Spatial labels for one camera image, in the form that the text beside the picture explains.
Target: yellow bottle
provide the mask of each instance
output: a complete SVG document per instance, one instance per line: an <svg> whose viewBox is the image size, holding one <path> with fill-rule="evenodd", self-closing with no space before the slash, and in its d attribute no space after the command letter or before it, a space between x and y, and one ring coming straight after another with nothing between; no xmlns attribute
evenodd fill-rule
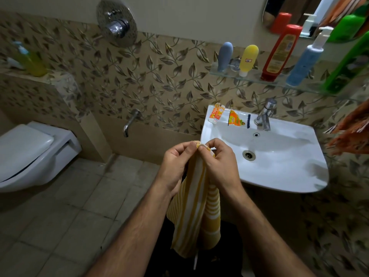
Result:
<svg viewBox="0 0 369 277"><path fill-rule="evenodd" d="M19 50L19 53L14 57L15 60L21 63L32 76L42 77L47 73L45 65L36 53L26 50L21 42L14 42L14 44L18 46Z"/></svg>
<svg viewBox="0 0 369 277"><path fill-rule="evenodd" d="M258 54L259 48L255 45L250 45L245 48L244 54L242 55L241 62L239 64L239 75L241 77L247 76L247 73L254 66Z"/></svg>

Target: toilet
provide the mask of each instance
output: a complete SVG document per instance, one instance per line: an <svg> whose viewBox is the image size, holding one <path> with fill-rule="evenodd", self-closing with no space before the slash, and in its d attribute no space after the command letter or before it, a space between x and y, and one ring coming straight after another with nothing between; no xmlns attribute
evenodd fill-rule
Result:
<svg viewBox="0 0 369 277"><path fill-rule="evenodd" d="M70 130L35 121L18 125L0 136L0 192L44 185L80 152Z"/></svg>

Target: white sink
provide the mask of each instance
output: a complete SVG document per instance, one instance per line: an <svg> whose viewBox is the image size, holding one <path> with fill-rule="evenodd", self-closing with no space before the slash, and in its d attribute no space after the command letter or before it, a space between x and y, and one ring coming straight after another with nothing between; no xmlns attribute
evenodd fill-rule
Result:
<svg viewBox="0 0 369 277"><path fill-rule="evenodd" d="M287 192L316 192L328 183L328 167L314 129L307 125L270 118L270 131L254 123L257 115L236 111L246 125L228 125L229 109L217 124L208 121L207 109L201 142L219 138L236 154L241 181ZM250 115L249 128L247 120ZM242 153L251 151L253 161Z"/></svg>

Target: glass shelf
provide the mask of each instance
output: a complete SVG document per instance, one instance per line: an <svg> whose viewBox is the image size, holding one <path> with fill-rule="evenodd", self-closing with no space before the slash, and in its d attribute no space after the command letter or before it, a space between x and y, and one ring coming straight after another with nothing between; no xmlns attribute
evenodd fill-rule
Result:
<svg viewBox="0 0 369 277"><path fill-rule="evenodd" d="M233 71L231 69L230 65L228 65L228 67L223 72L218 72L217 62L212 63L210 74L219 76L219 77L233 78L233 79L243 80L243 81L252 82L252 83L261 83L261 84L275 86L275 87L294 89L294 90L301 91L301 92L309 92L309 93L320 94L324 96L337 97L337 101L351 100L354 102L361 103L361 102L364 102L369 97L368 91L366 91L366 88L363 88L362 80L360 80L360 82L356 82L355 85L353 84L354 82L350 83L348 85L349 87L346 87L344 90L342 90L338 94L330 94L330 93L323 93L321 91L321 85L324 83L324 81L316 82L310 79L304 79L300 85L294 87L294 86L289 86L288 84L286 84L286 79L288 77L288 75L286 74L280 74L274 82L267 82L267 81L260 79L262 70L252 69L249 71L246 77L241 77L238 74L238 71Z"/></svg>

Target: blue bottle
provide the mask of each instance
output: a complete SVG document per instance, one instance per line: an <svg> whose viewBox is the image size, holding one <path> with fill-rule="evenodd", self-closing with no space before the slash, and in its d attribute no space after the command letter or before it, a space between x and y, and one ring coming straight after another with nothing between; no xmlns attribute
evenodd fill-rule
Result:
<svg viewBox="0 0 369 277"><path fill-rule="evenodd" d="M300 59L292 69L286 80L289 86L298 86L309 74L310 69L315 65L324 51L323 46L333 31L332 27L321 28L322 32L317 36L312 45L307 46Z"/></svg>
<svg viewBox="0 0 369 277"><path fill-rule="evenodd" d="M218 72L223 72L227 68L232 58L232 53L233 53L232 44L230 42L225 42L223 46L220 48L218 54Z"/></svg>

